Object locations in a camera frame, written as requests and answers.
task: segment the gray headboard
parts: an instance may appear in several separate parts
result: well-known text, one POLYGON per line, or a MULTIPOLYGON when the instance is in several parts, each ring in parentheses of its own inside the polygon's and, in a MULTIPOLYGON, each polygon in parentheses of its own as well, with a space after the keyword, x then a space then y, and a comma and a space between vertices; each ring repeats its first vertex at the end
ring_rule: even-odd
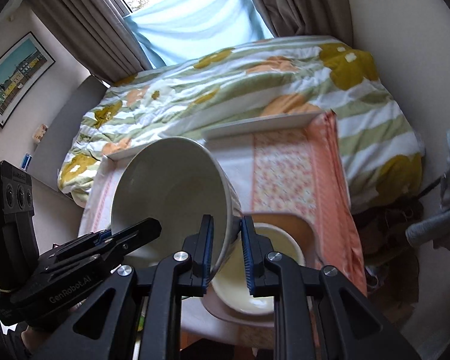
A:
POLYGON ((106 89, 94 76, 82 82, 55 117, 35 150, 28 168, 31 176, 58 191, 58 171, 78 133, 82 117, 103 99, 106 89))

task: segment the framed picture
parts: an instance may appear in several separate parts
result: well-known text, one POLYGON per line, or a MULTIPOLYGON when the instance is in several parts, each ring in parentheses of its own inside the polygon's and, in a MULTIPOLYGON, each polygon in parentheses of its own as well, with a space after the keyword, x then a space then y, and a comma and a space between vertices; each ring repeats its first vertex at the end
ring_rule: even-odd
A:
POLYGON ((0 126, 26 92, 55 63, 33 33, 27 33, 0 58, 0 126))

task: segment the sheer blue fabric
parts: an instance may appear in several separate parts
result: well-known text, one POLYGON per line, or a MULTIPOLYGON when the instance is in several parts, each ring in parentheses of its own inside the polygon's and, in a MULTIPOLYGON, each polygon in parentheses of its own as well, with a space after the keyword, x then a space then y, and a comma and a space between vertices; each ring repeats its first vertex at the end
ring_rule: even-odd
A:
POLYGON ((273 37, 252 0, 164 0, 125 22, 157 68, 273 37))

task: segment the gray curtain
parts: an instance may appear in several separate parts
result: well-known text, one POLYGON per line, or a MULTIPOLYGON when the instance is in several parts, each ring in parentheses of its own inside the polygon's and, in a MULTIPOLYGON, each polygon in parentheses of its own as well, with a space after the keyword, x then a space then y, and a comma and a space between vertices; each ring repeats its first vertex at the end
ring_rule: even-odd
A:
POLYGON ((331 35, 352 46, 348 0, 253 0, 275 36, 331 35))
POLYGON ((113 83, 151 65, 110 0, 25 0, 91 74, 113 83))

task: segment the curtain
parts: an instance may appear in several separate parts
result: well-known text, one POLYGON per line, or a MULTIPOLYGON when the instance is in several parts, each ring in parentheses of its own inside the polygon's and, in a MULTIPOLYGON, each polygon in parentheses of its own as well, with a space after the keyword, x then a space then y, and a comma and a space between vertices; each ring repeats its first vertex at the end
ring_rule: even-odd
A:
POLYGON ((113 83, 151 68, 110 0, 25 0, 91 74, 113 83))
POLYGON ((157 68, 273 37, 252 0, 164 0, 125 22, 157 68))
POLYGON ((331 35, 352 46, 348 0, 253 0, 275 36, 331 35))

